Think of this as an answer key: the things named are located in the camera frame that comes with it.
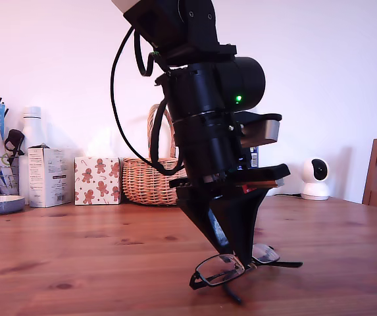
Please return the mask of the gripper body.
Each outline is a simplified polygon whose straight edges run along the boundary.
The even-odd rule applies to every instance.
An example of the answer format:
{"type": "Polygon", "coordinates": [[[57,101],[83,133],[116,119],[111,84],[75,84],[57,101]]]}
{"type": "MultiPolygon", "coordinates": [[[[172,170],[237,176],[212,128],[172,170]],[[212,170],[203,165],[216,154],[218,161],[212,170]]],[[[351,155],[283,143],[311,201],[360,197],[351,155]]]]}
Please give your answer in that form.
{"type": "Polygon", "coordinates": [[[170,187],[278,183],[291,174],[289,167],[253,168],[250,149],[276,142],[281,120],[280,114],[204,114],[176,121],[174,139],[186,177],[170,181],[170,187]]]}

